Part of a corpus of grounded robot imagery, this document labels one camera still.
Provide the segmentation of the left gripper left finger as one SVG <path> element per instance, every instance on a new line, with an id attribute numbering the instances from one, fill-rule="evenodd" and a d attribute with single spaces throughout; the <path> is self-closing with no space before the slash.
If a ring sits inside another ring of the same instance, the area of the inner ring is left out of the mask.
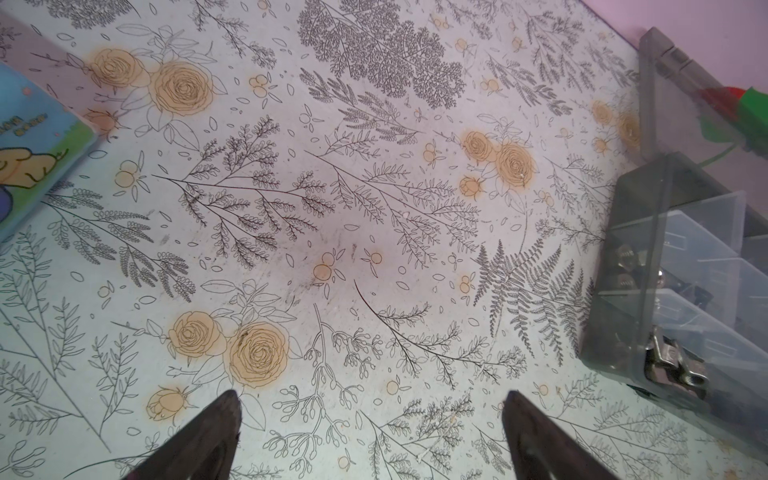
<path id="1" fill-rule="evenodd" d="M 125 478 L 227 480 L 241 422 L 241 401 L 235 391 L 227 390 Z"/>

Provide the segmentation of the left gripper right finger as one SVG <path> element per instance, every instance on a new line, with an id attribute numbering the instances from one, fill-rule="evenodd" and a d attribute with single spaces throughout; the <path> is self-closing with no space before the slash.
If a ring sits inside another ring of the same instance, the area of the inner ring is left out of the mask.
<path id="1" fill-rule="evenodd" d="M 617 479 L 517 390 L 503 403 L 502 425 L 517 479 Z"/>

